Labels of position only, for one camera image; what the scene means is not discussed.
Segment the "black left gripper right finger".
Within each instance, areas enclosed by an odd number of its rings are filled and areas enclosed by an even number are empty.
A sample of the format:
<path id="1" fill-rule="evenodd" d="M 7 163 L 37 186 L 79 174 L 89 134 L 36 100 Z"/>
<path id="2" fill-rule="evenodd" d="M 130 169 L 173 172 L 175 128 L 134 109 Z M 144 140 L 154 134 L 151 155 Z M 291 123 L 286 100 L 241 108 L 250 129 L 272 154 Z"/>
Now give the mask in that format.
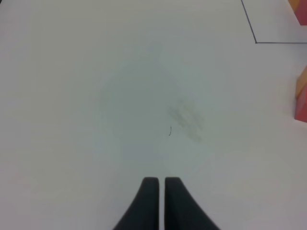
<path id="1" fill-rule="evenodd" d="M 164 227 L 166 230 L 217 230 L 178 177 L 165 178 Z"/>

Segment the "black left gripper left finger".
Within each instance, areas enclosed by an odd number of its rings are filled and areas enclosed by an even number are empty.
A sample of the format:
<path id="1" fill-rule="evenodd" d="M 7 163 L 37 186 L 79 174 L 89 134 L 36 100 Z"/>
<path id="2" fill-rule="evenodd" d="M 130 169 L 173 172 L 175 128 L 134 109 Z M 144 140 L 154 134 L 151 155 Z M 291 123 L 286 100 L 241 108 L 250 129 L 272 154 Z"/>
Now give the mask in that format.
<path id="1" fill-rule="evenodd" d="M 131 205 L 114 227 L 115 230 L 159 229 L 159 180 L 145 177 Z"/>

